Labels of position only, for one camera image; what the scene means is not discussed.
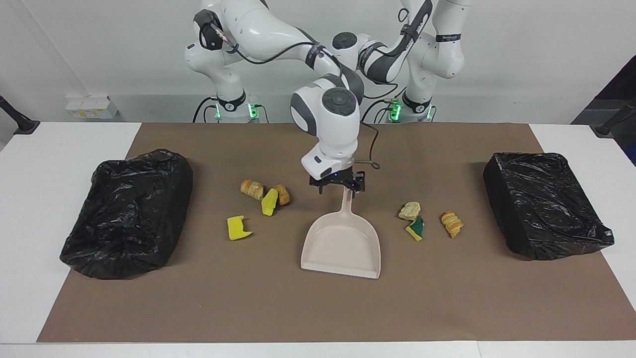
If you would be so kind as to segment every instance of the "food scrap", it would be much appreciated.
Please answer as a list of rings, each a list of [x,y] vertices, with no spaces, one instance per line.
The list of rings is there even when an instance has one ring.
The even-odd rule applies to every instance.
[[[270,189],[267,192],[267,195],[261,201],[261,209],[263,210],[263,214],[267,216],[272,216],[274,214],[274,209],[276,209],[276,202],[278,201],[278,191],[276,189]]]
[[[451,238],[456,237],[461,228],[464,227],[464,223],[452,211],[447,211],[441,216],[441,223],[446,226],[446,231]]]
[[[279,192],[279,205],[283,206],[283,205],[289,204],[289,202],[291,201],[291,198],[289,197],[289,192],[287,191],[287,188],[285,188],[283,184],[278,184],[274,187],[274,189],[276,189],[276,191]]]
[[[424,231],[424,220],[418,216],[411,225],[406,227],[406,232],[411,234],[415,241],[422,241],[422,231]]]
[[[417,215],[420,213],[420,210],[421,210],[420,203],[416,201],[410,201],[406,205],[404,205],[404,208],[400,210],[398,216],[405,220],[413,221],[417,218]]]
[[[228,233],[230,240],[235,241],[246,238],[252,234],[252,231],[243,231],[243,215],[231,217],[228,219]]]
[[[263,184],[259,182],[255,182],[254,180],[244,180],[240,184],[240,191],[243,194],[247,194],[255,198],[258,201],[263,200],[263,194],[265,193],[265,187]]]

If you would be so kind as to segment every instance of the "brown paper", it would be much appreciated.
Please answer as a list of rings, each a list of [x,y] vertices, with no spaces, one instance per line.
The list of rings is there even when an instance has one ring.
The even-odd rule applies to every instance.
[[[634,340],[636,313],[601,253],[527,261],[497,228],[481,177],[494,152],[541,152],[527,125],[380,126],[367,192],[354,213],[380,237],[379,280],[303,271],[312,222],[339,209],[342,188],[320,196],[300,158],[315,139],[293,124],[144,124],[129,157],[157,148],[184,155],[195,188],[169,265],[133,280],[72,271],[40,342],[298,342]],[[361,128],[360,159],[372,131]],[[240,192],[252,179],[286,185],[273,217]],[[419,201],[424,240],[398,211]],[[465,226],[451,239],[439,218]],[[227,237],[245,215],[254,234]]]

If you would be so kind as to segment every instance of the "black pole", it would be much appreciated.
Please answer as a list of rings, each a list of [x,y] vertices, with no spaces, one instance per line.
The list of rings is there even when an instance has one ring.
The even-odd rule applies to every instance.
[[[625,107],[619,110],[607,122],[592,129],[595,133],[597,133],[597,135],[601,134],[601,136],[607,136],[612,130],[612,127],[624,121],[628,117],[633,116],[634,114],[636,114],[636,97],[632,98],[632,100]]]
[[[31,120],[27,116],[18,112],[12,105],[7,102],[3,96],[0,96],[0,108],[4,109],[6,114],[18,124],[18,129],[14,134],[31,134],[39,126],[38,120]]]

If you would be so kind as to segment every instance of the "white table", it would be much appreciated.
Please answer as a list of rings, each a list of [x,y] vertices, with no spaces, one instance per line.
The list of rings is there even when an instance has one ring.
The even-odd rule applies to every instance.
[[[586,126],[532,125],[545,152],[568,158],[616,244],[603,251],[636,303],[636,168]],[[58,259],[97,165],[123,159],[130,123],[42,123],[0,152],[0,357],[636,357],[636,341],[251,344],[36,344],[69,268]]]

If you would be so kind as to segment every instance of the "box covered with black bag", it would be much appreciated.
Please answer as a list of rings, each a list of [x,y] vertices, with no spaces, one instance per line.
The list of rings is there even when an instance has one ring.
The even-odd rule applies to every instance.
[[[496,153],[483,172],[499,229],[534,260],[588,254],[614,244],[560,154]]]
[[[188,161],[158,149],[100,164],[60,260],[93,278],[131,278],[164,267],[186,220]]]

